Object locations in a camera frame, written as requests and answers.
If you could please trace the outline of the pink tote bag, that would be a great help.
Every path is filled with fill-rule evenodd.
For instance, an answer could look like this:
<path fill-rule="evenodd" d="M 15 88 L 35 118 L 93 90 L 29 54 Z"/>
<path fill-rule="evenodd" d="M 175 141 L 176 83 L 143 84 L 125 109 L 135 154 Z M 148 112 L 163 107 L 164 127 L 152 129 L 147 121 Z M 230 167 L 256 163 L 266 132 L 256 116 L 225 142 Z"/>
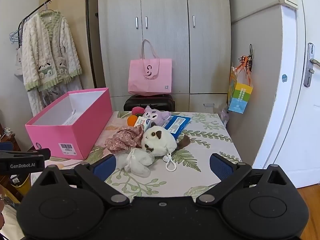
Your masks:
<path fill-rule="evenodd" d="M 153 58 L 145 58 L 144 44 L 148 43 Z M 141 57 L 130 61 L 128 92 L 132 95 L 158 95 L 172 92 L 172 59 L 160 58 L 149 40 L 144 39 Z"/>

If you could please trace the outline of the pink strawberry plush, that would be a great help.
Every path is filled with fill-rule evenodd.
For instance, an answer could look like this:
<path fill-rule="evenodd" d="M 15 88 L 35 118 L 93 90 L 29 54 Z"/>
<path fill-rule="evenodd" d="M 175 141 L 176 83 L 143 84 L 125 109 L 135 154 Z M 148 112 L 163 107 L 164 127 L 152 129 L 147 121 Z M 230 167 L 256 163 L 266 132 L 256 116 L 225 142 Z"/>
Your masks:
<path fill-rule="evenodd" d="M 132 115 L 143 115 L 145 112 L 145 109 L 143 107 L 136 106 L 136 107 L 133 107 L 131 112 L 132 112 Z"/>

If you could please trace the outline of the colourful paper gift bag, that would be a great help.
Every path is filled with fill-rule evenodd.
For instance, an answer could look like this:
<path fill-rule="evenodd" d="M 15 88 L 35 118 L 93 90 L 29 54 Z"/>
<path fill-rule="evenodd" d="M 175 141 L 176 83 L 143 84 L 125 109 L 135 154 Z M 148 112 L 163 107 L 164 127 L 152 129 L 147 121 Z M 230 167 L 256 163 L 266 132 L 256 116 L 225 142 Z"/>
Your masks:
<path fill-rule="evenodd" d="M 243 114 L 253 91 L 253 83 L 248 68 L 239 65 L 231 68 L 227 96 L 228 110 Z"/>

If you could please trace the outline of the white fluffy plush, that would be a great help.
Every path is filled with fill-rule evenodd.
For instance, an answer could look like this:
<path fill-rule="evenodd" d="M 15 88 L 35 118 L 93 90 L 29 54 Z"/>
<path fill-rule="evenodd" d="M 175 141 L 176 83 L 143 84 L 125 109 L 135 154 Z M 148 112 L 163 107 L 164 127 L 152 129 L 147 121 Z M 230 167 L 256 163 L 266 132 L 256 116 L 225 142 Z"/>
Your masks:
<path fill-rule="evenodd" d="M 155 161 L 155 156 L 140 148 L 124 150 L 116 153 L 116 168 L 124 169 L 128 173 L 147 178 L 151 171 L 149 166 Z"/>

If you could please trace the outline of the black suitcase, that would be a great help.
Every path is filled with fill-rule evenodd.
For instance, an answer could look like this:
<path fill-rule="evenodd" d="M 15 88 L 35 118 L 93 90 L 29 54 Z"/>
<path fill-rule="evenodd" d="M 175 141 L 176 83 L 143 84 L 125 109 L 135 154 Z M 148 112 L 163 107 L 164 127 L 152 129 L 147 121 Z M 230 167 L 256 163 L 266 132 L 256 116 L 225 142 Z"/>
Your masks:
<path fill-rule="evenodd" d="M 133 107 L 146 108 L 147 106 L 150 106 L 152 109 L 157 109 L 159 111 L 175 111 L 175 102 L 172 96 L 169 94 L 159 94 L 152 96 L 133 95 L 125 101 L 123 110 L 131 111 Z"/>

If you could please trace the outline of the purple kuromi plush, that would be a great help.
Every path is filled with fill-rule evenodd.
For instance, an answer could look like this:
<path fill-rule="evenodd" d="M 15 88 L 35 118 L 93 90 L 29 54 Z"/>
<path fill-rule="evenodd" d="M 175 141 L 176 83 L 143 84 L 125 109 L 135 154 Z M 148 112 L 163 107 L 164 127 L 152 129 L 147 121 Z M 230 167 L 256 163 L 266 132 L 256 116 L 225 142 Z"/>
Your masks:
<path fill-rule="evenodd" d="M 152 109 L 150 106 L 145 108 L 143 114 L 144 118 L 150 119 L 151 122 L 154 122 L 157 126 L 163 126 L 170 116 L 170 112 Z"/>

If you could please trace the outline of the blue wet wipes pack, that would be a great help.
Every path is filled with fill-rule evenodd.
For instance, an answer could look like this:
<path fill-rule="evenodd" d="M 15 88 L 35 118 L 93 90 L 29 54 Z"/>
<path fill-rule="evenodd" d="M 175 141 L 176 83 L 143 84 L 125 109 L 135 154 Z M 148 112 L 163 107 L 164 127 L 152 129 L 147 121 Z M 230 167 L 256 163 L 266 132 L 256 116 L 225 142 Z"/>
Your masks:
<path fill-rule="evenodd" d="M 190 120 L 191 118 L 187 116 L 171 115 L 163 128 L 170 132 L 175 139 L 178 139 Z"/>

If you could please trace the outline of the grey wardrobe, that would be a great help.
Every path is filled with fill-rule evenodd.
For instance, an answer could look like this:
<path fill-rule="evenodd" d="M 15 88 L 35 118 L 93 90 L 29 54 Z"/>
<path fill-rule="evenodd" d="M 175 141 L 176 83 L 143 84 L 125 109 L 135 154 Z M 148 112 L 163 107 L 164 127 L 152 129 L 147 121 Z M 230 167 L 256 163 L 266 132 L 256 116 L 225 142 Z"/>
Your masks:
<path fill-rule="evenodd" d="M 98 0 L 101 54 L 112 106 L 129 98 L 130 61 L 151 51 L 172 59 L 178 111 L 212 113 L 227 102 L 231 60 L 229 0 Z"/>

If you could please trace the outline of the cream fluffy cardigan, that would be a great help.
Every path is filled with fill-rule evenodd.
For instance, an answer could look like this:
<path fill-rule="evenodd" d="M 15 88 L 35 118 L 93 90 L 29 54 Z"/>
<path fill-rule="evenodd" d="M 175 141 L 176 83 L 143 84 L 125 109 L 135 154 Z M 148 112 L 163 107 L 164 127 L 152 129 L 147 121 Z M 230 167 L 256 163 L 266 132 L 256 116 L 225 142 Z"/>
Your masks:
<path fill-rule="evenodd" d="M 58 11 L 43 11 L 24 24 L 21 65 L 27 91 L 67 84 L 82 74 L 65 16 Z"/>

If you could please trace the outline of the black clothes rack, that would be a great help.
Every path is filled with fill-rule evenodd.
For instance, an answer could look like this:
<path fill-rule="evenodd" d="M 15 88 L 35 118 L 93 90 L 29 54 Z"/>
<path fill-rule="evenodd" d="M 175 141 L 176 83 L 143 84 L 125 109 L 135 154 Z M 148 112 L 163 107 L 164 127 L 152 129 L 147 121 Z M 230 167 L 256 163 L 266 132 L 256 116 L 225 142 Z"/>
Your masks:
<path fill-rule="evenodd" d="M 40 0 L 40 4 L 28 13 L 18 26 L 20 29 L 18 45 L 22 45 L 23 26 L 33 14 L 44 9 L 61 12 L 69 24 L 80 60 L 82 68 L 80 80 L 82 87 L 84 89 L 96 88 L 97 81 L 92 54 L 92 44 L 95 43 L 96 38 L 92 35 L 92 31 L 95 29 L 97 23 L 95 17 L 97 8 L 97 0 Z"/>

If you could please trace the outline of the orange plush ball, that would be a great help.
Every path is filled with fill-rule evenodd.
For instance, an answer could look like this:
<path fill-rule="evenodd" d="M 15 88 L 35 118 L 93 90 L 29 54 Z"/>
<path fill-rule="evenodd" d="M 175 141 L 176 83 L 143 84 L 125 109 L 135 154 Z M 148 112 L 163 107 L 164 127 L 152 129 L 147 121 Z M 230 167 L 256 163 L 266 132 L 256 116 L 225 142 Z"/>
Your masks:
<path fill-rule="evenodd" d="M 134 126 L 135 123 L 137 122 L 138 116 L 136 115 L 130 115 L 127 119 L 127 125 L 128 126 Z"/>

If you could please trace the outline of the white door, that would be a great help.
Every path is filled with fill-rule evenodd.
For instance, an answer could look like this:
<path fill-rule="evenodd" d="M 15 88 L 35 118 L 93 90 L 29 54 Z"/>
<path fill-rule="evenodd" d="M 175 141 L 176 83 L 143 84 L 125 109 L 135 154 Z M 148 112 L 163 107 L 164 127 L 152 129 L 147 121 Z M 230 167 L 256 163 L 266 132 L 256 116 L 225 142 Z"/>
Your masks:
<path fill-rule="evenodd" d="M 319 183 L 319 66 L 311 86 L 304 86 L 308 43 L 319 61 L 319 0 L 297 0 L 283 9 L 283 60 L 276 98 L 255 168 L 278 164 L 295 187 Z"/>

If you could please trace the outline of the pink cardboard box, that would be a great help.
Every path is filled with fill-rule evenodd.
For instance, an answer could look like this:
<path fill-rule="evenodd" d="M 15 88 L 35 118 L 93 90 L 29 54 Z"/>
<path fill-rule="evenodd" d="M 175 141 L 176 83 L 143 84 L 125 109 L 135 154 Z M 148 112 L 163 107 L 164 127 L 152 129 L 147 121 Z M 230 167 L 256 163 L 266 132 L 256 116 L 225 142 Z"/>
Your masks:
<path fill-rule="evenodd" d="M 57 158 L 85 160 L 113 114 L 108 88 L 67 92 L 25 128 L 36 149 L 48 148 Z"/>

